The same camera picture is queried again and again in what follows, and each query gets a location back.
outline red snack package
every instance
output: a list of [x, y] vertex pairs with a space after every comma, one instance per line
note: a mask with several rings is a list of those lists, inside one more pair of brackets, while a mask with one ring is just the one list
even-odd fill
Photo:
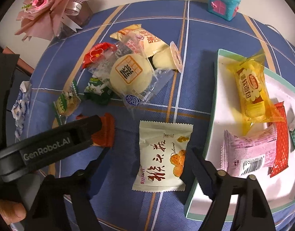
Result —
[[284, 108], [284, 102], [275, 104], [279, 113], [284, 117], [284, 122], [274, 122], [277, 130], [276, 139], [276, 157], [275, 162], [271, 170], [270, 177], [273, 177], [280, 172], [284, 171], [288, 167], [288, 156], [289, 156], [289, 134], [287, 125], [287, 116]]
[[[83, 116], [82, 114], [80, 114], [76, 117], [76, 120], [86, 117], [87, 116]], [[105, 115], [100, 117], [100, 119], [102, 120], [102, 129], [92, 134], [93, 145], [101, 147], [112, 147], [115, 136], [114, 118], [111, 114], [105, 113]]]
[[91, 48], [91, 50], [84, 56], [82, 68], [87, 68], [91, 63], [96, 62], [103, 53], [111, 49], [112, 51], [116, 50], [116, 46], [114, 44], [108, 43], [108, 42], [101, 42], [99, 44], [96, 44], [94, 47]]

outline yellow snack package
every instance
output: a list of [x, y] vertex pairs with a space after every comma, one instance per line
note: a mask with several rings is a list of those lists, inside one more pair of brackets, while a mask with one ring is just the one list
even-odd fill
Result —
[[256, 122], [284, 122], [271, 102], [264, 78], [265, 54], [261, 50], [240, 63], [229, 64], [238, 87], [243, 123], [243, 135]]
[[123, 36], [127, 35], [130, 31], [133, 31], [140, 40], [139, 44], [141, 45], [142, 49], [144, 49], [146, 57], [151, 57], [169, 47], [169, 45], [163, 40], [141, 28], [141, 24], [132, 24], [119, 30], [118, 32], [111, 34], [110, 37], [120, 41]]

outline teal box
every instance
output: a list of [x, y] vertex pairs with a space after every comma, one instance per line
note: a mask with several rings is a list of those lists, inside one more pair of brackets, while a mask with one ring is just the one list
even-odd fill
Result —
[[209, 0], [208, 11], [231, 21], [239, 9], [241, 0]]

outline human thumb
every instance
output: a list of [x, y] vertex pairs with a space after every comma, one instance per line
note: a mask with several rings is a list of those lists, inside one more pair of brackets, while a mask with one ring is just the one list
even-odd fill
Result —
[[27, 212], [21, 203], [0, 200], [0, 214], [7, 225], [22, 221]]

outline blue tablecloth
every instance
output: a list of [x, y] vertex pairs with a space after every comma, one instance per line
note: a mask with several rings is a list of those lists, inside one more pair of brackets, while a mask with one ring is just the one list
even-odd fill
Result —
[[[106, 22], [113, 13], [116, 15]], [[185, 63], [184, 73], [175, 74], [146, 106], [142, 120], [193, 124], [188, 147], [201, 148], [205, 143], [214, 91], [213, 63], [219, 48], [247, 57], [265, 47], [270, 53], [266, 66], [295, 86], [295, 48], [262, 23], [240, 13], [231, 22], [225, 21], [208, 13], [205, 3], [181, 0], [132, 3], [95, 14], [82, 31], [47, 48], [31, 77], [33, 92], [23, 135], [30, 137], [52, 127], [52, 102], [96, 33], [100, 35], [95, 43], [114, 43], [109, 37], [111, 33], [139, 23], [166, 43], [174, 41]], [[80, 93], [90, 77], [87, 71], [76, 74]], [[116, 119], [116, 139], [110, 151], [111, 168], [99, 194], [91, 200], [104, 230], [197, 231], [201, 222], [188, 220], [183, 213], [187, 192], [131, 190], [139, 169], [139, 120], [132, 119], [120, 99], [113, 98], [108, 106], [82, 102], [68, 122], [80, 113], [91, 116], [105, 112]], [[69, 176], [85, 168], [100, 151], [98, 147], [90, 147], [56, 163], [56, 176]], [[66, 204], [76, 230], [69, 199]], [[277, 230], [288, 230], [295, 221], [295, 204], [273, 216]], [[229, 230], [230, 226], [230, 222], [225, 223], [223, 230]]]

